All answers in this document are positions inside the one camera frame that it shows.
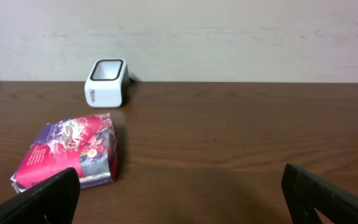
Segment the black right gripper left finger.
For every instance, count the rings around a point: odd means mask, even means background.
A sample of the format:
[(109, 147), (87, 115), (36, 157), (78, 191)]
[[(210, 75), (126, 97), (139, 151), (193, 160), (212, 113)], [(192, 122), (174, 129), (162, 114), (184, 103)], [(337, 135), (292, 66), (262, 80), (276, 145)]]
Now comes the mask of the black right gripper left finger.
[(72, 167), (0, 204), (0, 224), (71, 224), (80, 194)]

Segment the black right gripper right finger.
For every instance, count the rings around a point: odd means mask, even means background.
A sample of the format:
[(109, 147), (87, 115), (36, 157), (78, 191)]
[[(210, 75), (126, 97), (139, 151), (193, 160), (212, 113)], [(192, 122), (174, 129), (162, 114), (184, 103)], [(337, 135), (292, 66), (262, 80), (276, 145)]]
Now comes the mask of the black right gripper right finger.
[(287, 164), (282, 191), (293, 223), (358, 223), (358, 197), (295, 165)]

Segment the purple pink snack packet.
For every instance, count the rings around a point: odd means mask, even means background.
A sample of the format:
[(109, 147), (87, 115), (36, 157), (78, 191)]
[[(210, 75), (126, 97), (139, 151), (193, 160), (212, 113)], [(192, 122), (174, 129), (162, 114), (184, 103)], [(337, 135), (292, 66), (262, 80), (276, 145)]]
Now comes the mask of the purple pink snack packet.
[(75, 168), (82, 189), (114, 182), (118, 149), (109, 113), (47, 123), (10, 178), (11, 185), (21, 193), (68, 167)]

